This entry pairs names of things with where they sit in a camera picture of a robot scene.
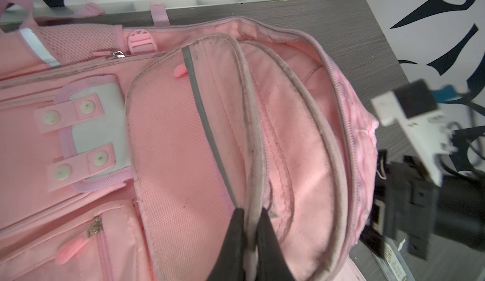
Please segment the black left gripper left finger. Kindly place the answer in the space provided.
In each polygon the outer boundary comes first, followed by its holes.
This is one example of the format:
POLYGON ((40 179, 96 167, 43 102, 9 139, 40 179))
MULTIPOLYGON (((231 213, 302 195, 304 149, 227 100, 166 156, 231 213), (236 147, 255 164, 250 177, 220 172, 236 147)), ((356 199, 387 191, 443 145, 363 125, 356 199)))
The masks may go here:
POLYGON ((244 221, 244 210, 236 208, 232 213, 219 256, 207 281, 242 281, 245 279, 243 268, 246 243, 244 221))

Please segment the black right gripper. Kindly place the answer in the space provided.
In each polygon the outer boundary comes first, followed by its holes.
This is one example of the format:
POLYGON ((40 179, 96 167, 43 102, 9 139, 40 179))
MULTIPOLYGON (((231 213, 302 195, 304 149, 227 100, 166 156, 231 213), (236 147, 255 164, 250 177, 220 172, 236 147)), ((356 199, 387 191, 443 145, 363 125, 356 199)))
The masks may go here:
POLYGON ((484 180, 447 169, 441 185, 417 157, 388 162, 377 158, 372 208, 360 240, 382 258, 386 239, 407 234, 409 254, 427 259, 431 235, 484 251, 484 180))

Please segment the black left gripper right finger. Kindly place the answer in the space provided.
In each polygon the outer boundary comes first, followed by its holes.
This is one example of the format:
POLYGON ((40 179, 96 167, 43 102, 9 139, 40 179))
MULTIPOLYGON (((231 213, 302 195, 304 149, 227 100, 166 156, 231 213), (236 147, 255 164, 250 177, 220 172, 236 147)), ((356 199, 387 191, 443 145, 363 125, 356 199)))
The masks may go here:
POLYGON ((295 281, 285 261, 266 208, 262 208, 256 231, 258 266, 256 280, 295 281))

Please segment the navy blue notebook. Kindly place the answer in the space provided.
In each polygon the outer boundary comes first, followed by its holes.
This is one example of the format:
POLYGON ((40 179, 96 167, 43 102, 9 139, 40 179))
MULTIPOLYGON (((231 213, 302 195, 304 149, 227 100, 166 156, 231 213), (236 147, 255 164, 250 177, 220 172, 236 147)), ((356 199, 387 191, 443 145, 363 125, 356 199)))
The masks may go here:
POLYGON ((415 281, 392 239, 385 239, 383 256, 374 257, 387 281, 415 281))

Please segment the pink student backpack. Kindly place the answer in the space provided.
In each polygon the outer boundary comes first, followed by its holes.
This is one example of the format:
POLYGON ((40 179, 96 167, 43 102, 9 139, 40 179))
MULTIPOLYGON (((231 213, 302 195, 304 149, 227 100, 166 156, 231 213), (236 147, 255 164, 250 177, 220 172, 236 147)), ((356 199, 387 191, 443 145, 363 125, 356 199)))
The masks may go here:
POLYGON ((233 17, 1 33, 1 279, 207 280, 268 211, 295 280, 362 280, 377 120, 310 35, 233 17))

